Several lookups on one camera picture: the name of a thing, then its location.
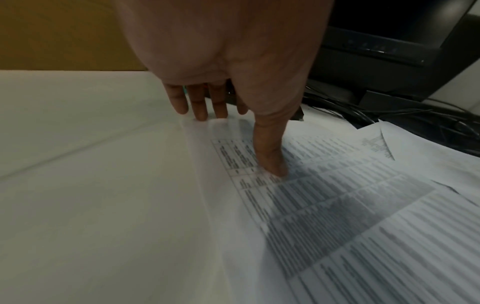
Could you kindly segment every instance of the stack of paper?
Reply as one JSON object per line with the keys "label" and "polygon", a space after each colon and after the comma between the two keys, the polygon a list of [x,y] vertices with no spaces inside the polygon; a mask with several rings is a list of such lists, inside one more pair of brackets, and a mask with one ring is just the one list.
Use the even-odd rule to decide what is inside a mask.
{"label": "stack of paper", "polygon": [[389,160],[377,126],[289,122],[285,179],[248,121],[184,129],[233,303],[480,303],[480,207]]}

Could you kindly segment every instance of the hand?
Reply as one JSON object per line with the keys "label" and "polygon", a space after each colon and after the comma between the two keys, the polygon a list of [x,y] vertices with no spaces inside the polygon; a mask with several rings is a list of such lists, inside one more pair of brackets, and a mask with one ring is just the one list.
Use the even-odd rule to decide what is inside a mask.
{"label": "hand", "polygon": [[180,114],[207,119],[203,83],[215,114],[227,117],[231,78],[238,112],[255,114],[253,146],[267,171],[288,173],[282,136],[302,100],[333,0],[114,0],[125,36],[159,77]]}

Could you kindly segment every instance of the white desk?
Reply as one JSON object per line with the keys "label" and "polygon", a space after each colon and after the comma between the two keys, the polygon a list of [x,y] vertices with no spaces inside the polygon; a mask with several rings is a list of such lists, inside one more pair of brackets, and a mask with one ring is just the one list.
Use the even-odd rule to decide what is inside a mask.
{"label": "white desk", "polygon": [[229,302],[179,117],[157,79],[3,71],[0,92],[1,303]]}

